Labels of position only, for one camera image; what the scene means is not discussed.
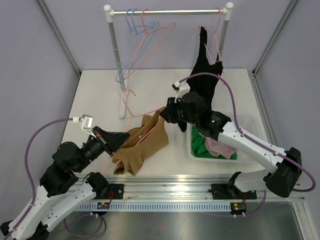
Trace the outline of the mustard brown tank top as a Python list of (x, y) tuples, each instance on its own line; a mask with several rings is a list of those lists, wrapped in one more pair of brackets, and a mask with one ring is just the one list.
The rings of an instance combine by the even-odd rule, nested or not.
[(113, 170), (115, 175), (129, 173), (135, 176), (148, 158), (169, 145), (165, 119), (160, 116), (163, 109), (157, 109), (153, 115), (144, 115), (141, 126), (128, 131), (130, 137), (111, 156), (116, 164)]

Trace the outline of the black tank top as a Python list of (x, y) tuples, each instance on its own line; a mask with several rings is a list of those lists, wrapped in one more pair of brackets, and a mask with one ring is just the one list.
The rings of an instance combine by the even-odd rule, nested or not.
[[(211, 73), (217, 76), (221, 76), (223, 71), (223, 63), (218, 61), (214, 64), (209, 64), (209, 60), (207, 58), (207, 40), (208, 33), (205, 28), (202, 26), (200, 28), (199, 34), (199, 51), (198, 57), (196, 59), (195, 65), (191, 71), (191, 75), (199, 74), (199, 73)], [(210, 75), (199, 75), (192, 77), (185, 81), (190, 86), (190, 91), (198, 93), (201, 96), (206, 104), (206, 112), (212, 111), (212, 101), (215, 94), (215, 88), (219, 79)]]

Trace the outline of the green tank top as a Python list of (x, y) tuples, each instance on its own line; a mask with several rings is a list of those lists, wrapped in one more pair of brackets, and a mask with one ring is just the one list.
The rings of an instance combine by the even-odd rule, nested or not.
[(225, 160), (237, 160), (238, 154), (235, 153), (231, 156), (230, 159), (226, 159), (223, 156), (213, 156), (209, 153), (205, 145), (205, 139), (207, 137), (200, 134), (198, 129), (193, 126), (191, 130), (191, 151), (193, 155), (197, 158), (206, 158), (206, 159), (225, 159)]

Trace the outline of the pink tank top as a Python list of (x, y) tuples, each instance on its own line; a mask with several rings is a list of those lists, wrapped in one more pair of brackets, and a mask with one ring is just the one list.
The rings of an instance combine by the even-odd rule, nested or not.
[(231, 156), (238, 152), (236, 148), (209, 137), (206, 137), (204, 142), (206, 149), (215, 157), (222, 156), (225, 159), (231, 159)]

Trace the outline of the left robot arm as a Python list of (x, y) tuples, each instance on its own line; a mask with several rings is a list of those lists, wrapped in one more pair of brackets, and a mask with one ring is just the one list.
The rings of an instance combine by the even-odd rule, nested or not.
[(81, 173), (102, 153), (114, 154), (130, 137), (128, 132), (108, 132), (93, 127), (82, 148), (67, 141), (52, 155), (51, 164), (39, 180), (39, 185), (20, 215), (1, 224), (5, 238), (14, 240), (46, 240), (54, 228), (83, 203), (103, 199), (109, 183), (99, 172), (91, 173), (73, 193), (68, 190), (79, 180)]

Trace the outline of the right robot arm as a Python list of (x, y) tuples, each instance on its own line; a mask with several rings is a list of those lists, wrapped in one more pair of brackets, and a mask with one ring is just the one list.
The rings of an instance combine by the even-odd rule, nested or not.
[(245, 133), (230, 117), (211, 110), (196, 92), (186, 93), (178, 99), (169, 97), (160, 115), (167, 123), (189, 123), (205, 137), (234, 147), (263, 166), (263, 170), (238, 171), (232, 175), (225, 187), (232, 198), (260, 190), (287, 198), (302, 174), (302, 157), (298, 149), (286, 150)]

